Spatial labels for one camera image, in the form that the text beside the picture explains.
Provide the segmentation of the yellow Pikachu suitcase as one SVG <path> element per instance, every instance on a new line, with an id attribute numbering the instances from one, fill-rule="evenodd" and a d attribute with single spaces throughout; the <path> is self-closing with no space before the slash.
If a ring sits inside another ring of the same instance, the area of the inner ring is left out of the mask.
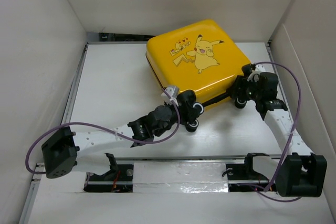
<path id="1" fill-rule="evenodd" d="M 223 94 L 251 63 L 211 19 L 149 39 L 145 55 L 160 86 L 194 93 L 196 107 Z"/>

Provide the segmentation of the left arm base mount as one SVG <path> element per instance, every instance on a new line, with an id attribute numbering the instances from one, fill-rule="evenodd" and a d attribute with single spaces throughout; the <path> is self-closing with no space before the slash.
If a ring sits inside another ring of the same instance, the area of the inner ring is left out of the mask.
<path id="1" fill-rule="evenodd" d="M 134 164 L 118 164 L 113 154 L 106 154 L 109 170 L 102 175 L 88 173 L 83 190 L 87 193 L 132 193 Z"/>

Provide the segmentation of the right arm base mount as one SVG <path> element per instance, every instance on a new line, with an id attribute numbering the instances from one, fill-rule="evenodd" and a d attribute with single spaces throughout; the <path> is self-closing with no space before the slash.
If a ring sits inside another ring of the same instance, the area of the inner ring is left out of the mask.
<path id="1" fill-rule="evenodd" d="M 262 191 L 272 178 L 277 159 L 265 153 L 248 153 L 244 157 L 225 161 L 222 177 L 227 179 L 230 193 Z"/>

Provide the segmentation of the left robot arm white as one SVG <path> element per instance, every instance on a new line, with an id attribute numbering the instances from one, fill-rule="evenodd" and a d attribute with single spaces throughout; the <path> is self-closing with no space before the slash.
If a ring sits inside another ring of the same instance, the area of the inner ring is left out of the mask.
<path id="1" fill-rule="evenodd" d="M 41 146 L 46 177 L 59 178 L 72 170 L 90 172 L 112 180 L 117 175 L 113 148 L 132 148 L 162 143 L 162 135 L 184 120 L 184 111 L 176 103 L 156 107 L 148 115 L 115 129 L 87 123 L 93 132 L 73 132 L 72 123 L 57 130 Z"/>

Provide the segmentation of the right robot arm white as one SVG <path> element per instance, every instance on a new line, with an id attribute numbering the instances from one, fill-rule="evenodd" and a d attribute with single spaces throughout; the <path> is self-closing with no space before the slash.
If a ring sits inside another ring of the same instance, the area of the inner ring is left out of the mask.
<path id="1" fill-rule="evenodd" d="M 291 121 L 285 102 L 277 98 L 278 76 L 252 71 L 237 76 L 227 90 L 237 107 L 254 101 L 262 120 L 271 129 L 282 155 L 279 161 L 268 154 L 249 153 L 244 159 L 243 174 L 248 179 L 267 178 L 282 197 L 319 197 L 322 194 L 327 160 L 316 155 L 303 142 Z"/>

